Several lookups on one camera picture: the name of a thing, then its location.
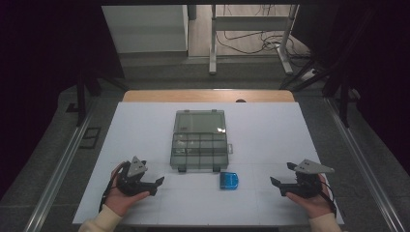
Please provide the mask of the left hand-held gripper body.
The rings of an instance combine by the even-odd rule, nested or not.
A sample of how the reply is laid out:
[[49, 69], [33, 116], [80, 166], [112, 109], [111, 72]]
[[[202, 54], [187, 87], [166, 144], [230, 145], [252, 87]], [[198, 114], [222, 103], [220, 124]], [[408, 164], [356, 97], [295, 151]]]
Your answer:
[[156, 184], [141, 181], [147, 170], [148, 168], [137, 157], [126, 161], [120, 170], [117, 188], [127, 196], [134, 196], [144, 191], [149, 191], [152, 196], [155, 196], [158, 191]]

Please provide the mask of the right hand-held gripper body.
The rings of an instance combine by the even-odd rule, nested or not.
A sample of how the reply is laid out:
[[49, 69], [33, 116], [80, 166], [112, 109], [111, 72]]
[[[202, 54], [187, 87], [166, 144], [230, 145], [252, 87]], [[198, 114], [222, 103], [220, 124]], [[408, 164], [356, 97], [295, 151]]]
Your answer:
[[292, 192], [303, 198], [314, 197], [323, 189], [319, 174], [335, 172], [332, 167], [309, 159], [304, 159], [297, 165], [298, 166], [294, 170], [296, 174], [296, 183], [282, 184], [282, 187], [279, 189], [282, 196], [285, 196], [287, 192]]

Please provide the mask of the person's right hand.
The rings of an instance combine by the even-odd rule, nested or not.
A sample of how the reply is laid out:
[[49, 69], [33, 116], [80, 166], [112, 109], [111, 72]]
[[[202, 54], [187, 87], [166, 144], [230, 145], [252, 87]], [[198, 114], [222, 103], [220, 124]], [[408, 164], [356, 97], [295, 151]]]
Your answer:
[[303, 198], [292, 192], [287, 192], [286, 196], [291, 201], [301, 206], [307, 212], [309, 218], [319, 218], [327, 214], [334, 214], [332, 206], [321, 195], [311, 198]]

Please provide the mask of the person's left hand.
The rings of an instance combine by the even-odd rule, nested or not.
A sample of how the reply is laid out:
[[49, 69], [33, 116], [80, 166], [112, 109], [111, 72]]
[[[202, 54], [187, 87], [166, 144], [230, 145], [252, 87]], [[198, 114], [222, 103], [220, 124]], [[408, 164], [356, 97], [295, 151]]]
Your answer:
[[123, 217], [134, 203], [150, 195], [149, 191], [144, 191], [134, 196], [127, 196], [117, 188], [118, 172], [122, 169], [122, 165], [123, 163], [120, 163], [111, 172], [113, 182], [104, 202], [119, 217]]

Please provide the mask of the white table cover board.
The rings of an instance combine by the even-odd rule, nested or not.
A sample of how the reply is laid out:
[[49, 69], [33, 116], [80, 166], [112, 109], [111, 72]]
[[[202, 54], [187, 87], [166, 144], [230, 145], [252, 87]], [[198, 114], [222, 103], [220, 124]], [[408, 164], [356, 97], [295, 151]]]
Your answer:
[[[170, 166], [175, 114], [184, 109], [221, 109], [233, 147], [228, 171], [239, 176], [234, 190], [220, 189], [212, 171], [182, 174]], [[305, 225], [305, 211], [281, 196], [271, 183], [295, 180], [287, 163], [317, 160], [308, 127], [295, 102], [121, 102], [118, 104], [74, 223], [99, 210], [110, 173], [120, 162], [147, 162], [143, 179], [164, 182], [156, 195], [136, 203], [124, 217], [135, 226], [291, 226]]]

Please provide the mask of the small blue plastic case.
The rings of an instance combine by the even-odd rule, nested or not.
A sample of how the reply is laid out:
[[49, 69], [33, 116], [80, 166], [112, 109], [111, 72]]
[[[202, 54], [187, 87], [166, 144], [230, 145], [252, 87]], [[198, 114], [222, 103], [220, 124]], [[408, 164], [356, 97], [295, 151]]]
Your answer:
[[239, 186], [239, 177], [234, 172], [220, 173], [220, 189], [233, 190]]

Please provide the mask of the clear grey compartment box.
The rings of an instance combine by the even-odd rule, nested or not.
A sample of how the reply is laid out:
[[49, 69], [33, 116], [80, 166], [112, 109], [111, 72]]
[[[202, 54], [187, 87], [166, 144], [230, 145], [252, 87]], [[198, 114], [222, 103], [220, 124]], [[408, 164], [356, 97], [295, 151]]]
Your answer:
[[178, 172], [220, 172], [229, 164], [223, 110], [178, 110], [171, 143], [170, 166]]

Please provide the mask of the black metal stand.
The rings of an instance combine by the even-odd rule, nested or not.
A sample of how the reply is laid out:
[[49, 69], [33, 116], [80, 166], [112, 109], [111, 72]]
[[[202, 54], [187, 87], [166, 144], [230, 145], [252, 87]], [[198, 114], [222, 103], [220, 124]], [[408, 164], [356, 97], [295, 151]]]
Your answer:
[[103, 72], [97, 71], [95, 69], [81, 71], [77, 76], [76, 82], [77, 104], [76, 106], [74, 106], [74, 104], [71, 103], [67, 108], [68, 112], [77, 113], [76, 125], [78, 127], [85, 121], [85, 117], [87, 115], [85, 91], [88, 91], [92, 97], [99, 97], [102, 93], [102, 87], [98, 81], [99, 78], [107, 81], [115, 87], [118, 87], [124, 92], [130, 90], [130, 88], [127, 85], [121, 83], [116, 78], [109, 76]]
[[303, 80], [301, 83], [292, 86], [293, 82], [297, 79], [301, 79], [315, 65], [315, 61], [309, 60], [298, 72], [292, 74], [288, 79], [285, 79], [279, 85], [279, 89], [290, 90], [291, 92], [300, 92], [313, 83], [327, 77], [326, 83], [322, 88], [322, 96], [325, 98], [332, 98], [336, 93], [339, 93], [337, 108], [338, 118], [342, 124], [348, 128], [349, 123], [347, 120], [347, 107], [349, 103], [349, 77], [347, 74], [347, 66], [344, 62], [337, 61], [330, 67], [317, 72], [311, 78]]

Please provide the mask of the wooden table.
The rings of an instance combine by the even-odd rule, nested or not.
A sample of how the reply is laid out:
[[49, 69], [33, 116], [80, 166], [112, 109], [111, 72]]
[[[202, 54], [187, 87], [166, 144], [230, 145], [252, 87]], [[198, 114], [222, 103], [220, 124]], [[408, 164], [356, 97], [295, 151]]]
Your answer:
[[124, 102], [294, 102], [286, 90], [132, 90]]

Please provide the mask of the white power strip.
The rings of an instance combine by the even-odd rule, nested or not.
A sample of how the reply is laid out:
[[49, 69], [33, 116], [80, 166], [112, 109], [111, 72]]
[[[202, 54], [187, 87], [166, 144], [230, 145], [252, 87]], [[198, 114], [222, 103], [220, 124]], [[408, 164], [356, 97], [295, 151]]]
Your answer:
[[308, 72], [306, 72], [306, 73], [301, 77], [301, 79], [302, 79], [303, 81], [306, 81], [306, 80], [308, 80], [308, 79], [314, 77], [316, 74], [318, 74], [318, 70], [317, 70], [317, 69], [311, 69], [311, 70], [309, 70]]

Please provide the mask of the dark curtain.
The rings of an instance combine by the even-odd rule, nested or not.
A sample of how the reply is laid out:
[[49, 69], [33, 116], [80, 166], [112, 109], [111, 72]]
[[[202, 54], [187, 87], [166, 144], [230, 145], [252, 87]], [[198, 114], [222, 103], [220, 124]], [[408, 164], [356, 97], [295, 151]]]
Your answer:
[[122, 78], [103, 7], [92, 0], [0, 0], [0, 199], [83, 76]]
[[375, 14], [349, 57], [358, 110], [410, 175], [410, 0], [340, 0], [302, 5], [292, 36], [324, 66], [347, 47], [373, 5]]

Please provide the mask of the white cabinet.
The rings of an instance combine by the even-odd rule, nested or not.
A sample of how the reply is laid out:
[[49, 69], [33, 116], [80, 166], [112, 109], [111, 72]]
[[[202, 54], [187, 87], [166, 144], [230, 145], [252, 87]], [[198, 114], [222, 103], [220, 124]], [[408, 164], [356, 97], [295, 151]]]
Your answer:
[[186, 52], [188, 6], [102, 6], [118, 53]]

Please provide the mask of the black rectangular floor frame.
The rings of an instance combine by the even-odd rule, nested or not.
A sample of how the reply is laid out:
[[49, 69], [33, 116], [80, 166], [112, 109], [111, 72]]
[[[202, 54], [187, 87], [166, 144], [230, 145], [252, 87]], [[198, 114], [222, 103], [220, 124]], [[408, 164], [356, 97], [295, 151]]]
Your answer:
[[102, 130], [101, 127], [87, 128], [81, 138], [78, 148], [79, 149], [94, 149], [100, 138], [101, 130]]

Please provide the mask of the aluminium floor rail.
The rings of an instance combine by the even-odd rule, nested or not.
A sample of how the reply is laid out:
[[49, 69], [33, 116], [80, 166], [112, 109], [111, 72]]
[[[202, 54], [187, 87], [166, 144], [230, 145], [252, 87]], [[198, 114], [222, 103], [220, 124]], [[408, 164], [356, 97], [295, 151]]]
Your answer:
[[94, 115], [96, 105], [96, 101], [91, 101], [89, 103], [89, 110], [86, 112], [83, 122], [75, 129], [68, 146], [57, 162], [57, 165], [49, 178], [31, 217], [29, 217], [23, 232], [41, 232], [52, 204], [71, 166], [73, 157], [79, 147], [82, 137]]
[[391, 232], [408, 232], [405, 228], [401, 218], [390, 200], [388, 193], [382, 188], [381, 184], [377, 180], [373, 170], [368, 164], [363, 150], [360, 148], [359, 143], [354, 137], [352, 131], [345, 126], [342, 120], [339, 118], [339, 111], [337, 105], [330, 99], [325, 98], [324, 103], [329, 108], [331, 115], [337, 125], [338, 130], [352, 156], [352, 159], [356, 162], [358, 169], [364, 178], [366, 185], [382, 215], [386, 221]]

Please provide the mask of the white metal desk frame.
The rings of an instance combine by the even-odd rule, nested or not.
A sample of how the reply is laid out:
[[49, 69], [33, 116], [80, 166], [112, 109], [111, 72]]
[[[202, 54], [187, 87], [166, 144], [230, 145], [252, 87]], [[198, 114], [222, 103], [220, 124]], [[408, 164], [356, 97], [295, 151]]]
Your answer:
[[298, 5], [291, 5], [288, 16], [275, 15], [222, 15], [217, 16], [217, 6], [212, 5], [211, 43], [209, 52], [209, 74], [217, 73], [217, 32], [218, 31], [281, 31], [282, 39], [276, 52], [286, 74], [292, 74], [290, 59], [285, 48], [296, 17]]

